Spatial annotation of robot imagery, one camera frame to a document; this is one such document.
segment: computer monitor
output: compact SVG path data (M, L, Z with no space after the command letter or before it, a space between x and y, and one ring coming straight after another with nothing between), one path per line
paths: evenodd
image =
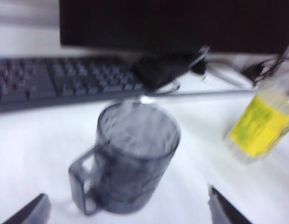
M289 0L60 0L63 45L282 54Z

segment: desk surface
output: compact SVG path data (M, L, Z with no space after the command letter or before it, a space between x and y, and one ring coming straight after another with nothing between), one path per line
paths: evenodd
M180 81L184 89L213 89L190 74ZM110 101L0 114L0 223L44 192L50 224L210 224L209 183L254 224L289 224L289 134L249 166L222 142L251 98L154 99L176 118L182 138L153 197L131 215L84 217L71 200L68 168L94 145L97 118Z

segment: bottle label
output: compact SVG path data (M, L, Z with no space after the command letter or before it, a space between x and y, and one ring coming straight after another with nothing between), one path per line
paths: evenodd
M269 152L289 130L289 115L282 113L256 95L237 124L230 138L249 156Z

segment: black keyboard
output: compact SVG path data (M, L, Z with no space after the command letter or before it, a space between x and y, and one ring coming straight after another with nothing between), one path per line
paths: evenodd
M144 92L129 66L116 57L0 59L0 112Z

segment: black cable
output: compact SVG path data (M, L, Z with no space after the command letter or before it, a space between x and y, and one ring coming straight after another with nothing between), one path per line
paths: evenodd
M258 63L257 65L263 65L264 63L271 61L271 60L265 60L263 62ZM289 61L289 57L279 57L277 59L275 59L276 62L264 73L261 73L259 75L259 77L261 77L259 80L257 80L257 82L264 80L265 78L267 78L268 76L272 76L276 67L279 66L280 64L284 63L285 61Z

